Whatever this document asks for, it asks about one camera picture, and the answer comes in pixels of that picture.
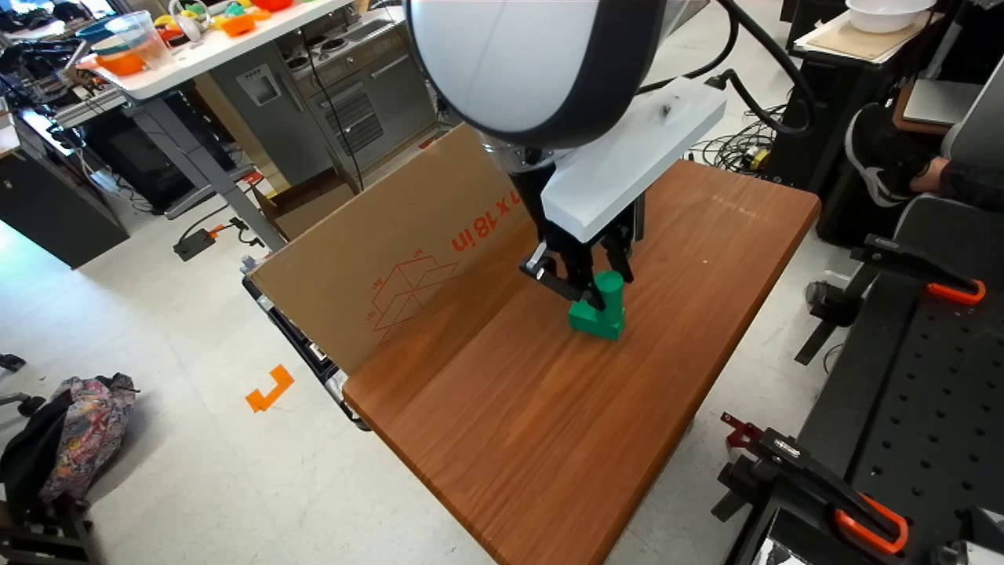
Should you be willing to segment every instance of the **white robot head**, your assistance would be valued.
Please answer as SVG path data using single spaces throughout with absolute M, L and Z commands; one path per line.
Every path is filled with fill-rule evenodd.
M 528 149 L 609 131 L 689 0 L 407 0 L 434 87 L 470 125 Z

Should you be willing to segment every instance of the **cardboard flap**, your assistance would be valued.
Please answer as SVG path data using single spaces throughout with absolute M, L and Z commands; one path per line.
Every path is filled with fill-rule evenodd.
M 463 125 L 278 252 L 251 281 L 352 374 L 521 224 L 508 175 Z

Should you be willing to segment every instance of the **table leg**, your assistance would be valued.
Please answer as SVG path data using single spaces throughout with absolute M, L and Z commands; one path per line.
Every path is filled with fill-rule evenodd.
M 191 194 L 182 205 L 198 205 L 207 194 L 220 194 L 269 252 L 280 252 L 285 240 L 269 220 L 242 194 L 236 180 L 214 162 L 214 154 L 186 128 L 163 98 L 136 105 L 136 125 L 191 180 Z

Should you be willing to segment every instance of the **green object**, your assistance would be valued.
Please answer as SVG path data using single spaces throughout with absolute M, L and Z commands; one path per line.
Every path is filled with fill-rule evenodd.
M 191 8 L 186 8 L 182 13 L 186 13 L 191 24 L 201 24 L 201 20 L 207 16 L 207 8 L 191 5 Z
M 591 302 L 575 302 L 567 307 L 567 323 L 595 341 L 624 337 L 624 276 L 620 272 L 595 273 L 595 293 L 604 297 L 604 312 Z
M 242 5 L 225 5 L 225 11 L 224 11 L 225 16 L 244 16 L 244 8 Z

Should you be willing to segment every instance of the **cable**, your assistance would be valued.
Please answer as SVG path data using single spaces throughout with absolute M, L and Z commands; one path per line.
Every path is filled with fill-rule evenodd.
M 248 229 L 244 220 L 233 218 L 228 228 L 239 229 L 239 242 L 248 244 L 248 248 L 263 248 L 263 242 Z
M 214 209 L 212 213 L 204 213 L 201 220 L 195 220 L 195 224 L 179 236 L 179 242 L 190 240 L 204 220 L 224 213 L 225 209 L 228 209 L 228 205 L 220 205 L 220 209 Z
M 730 56 L 735 40 L 742 38 L 742 24 L 738 24 L 738 20 L 735 20 L 735 13 L 728 13 L 728 11 L 724 11 L 724 16 L 728 16 L 728 38 L 724 38 L 724 47 L 719 50 L 719 56 L 715 56 L 715 60 L 709 60 L 705 67 L 696 67 L 696 69 L 695 69 L 695 73 L 689 73 L 685 78 L 700 78 L 700 77 L 714 73 L 715 67 L 723 67 L 723 60 L 728 60 L 728 56 Z
M 735 86 L 735 92 L 744 98 L 744 105 L 751 106 L 751 115 L 757 115 L 768 128 L 775 128 L 779 135 L 806 135 L 817 125 L 817 94 L 810 87 L 810 83 L 799 77 L 799 69 L 789 60 L 789 53 L 751 20 L 751 13 L 744 13 L 735 0 L 719 0 L 724 8 L 724 13 L 730 13 L 775 60 L 779 67 L 789 73 L 789 78 L 795 83 L 798 92 L 805 92 L 805 105 L 806 105 L 806 124 L 799 125 L 785 125 L 781 121 L 772 121 L 757 98 L 748 92 L 744 78 L 728 69 L 715 78 L 709 78 L 709 86 L 724 87 Z
M 742 38 L 742 24 L 738 24 L 728 11 L 724 11 L 724 20 L 728 20 L 728 38 L 724 38 L 724 47 L 715 53 L 715 60 L 709 60 L 709 62 L 703 62 L 703 67 L 696 67 L 696 69 L 685 73 L 685 78 L 700 78 L 700 77 L 714 73 L 715 67 L 723 67 L 723 60 L 728 60 L 728 56 L 730 56 L 735 40 Z M 650 86 L 636 87 L 636 94 L 658 92 L 658 87 L 666 87 L 668 83 L 672 83 L 672 78 L 650 83 Z
M 696 144 L 695 157 L 705 168 L 760 175 L 757 157 L 766 154 L 775 144 L 775 140 L 779 131 L 772 131 L 766 124 L 748 124 L 735 135 L 719 135 Z
M 348 135 L 346 135 L 342 117 L 339 117 L 339 110 L 336 110 L 336 101 L 333 101 L 333 94 L 328 92 L 328 86 L 320 83 L 317 62 L 313 62 L 313 56 L 310 56 L 310 50 L 308 50 L 301 31 L 298 31 L 298 40 L 301 40 L 301 50 L 308 53 L 310 77 L 313 77 L 317 87 L 325 92 L 325 101 L 328 101 L 328 106 L 331 106 L 331 115 L 333 115 L 333 121 L 336 121 L 339 143 L 342 143 L 342 149 L 346 149 L 346 154 L 348 154 L 348 162 L 352 162 L 352 172 L 355 172 L 355 184 L 352 184 L 352 185 L 355 185 L 355 191 L 360 191 L 360 189 L 364 189 L 364 169 L 359 168 L 359 157 L 355 157 L 352 143 L 348 143 Z

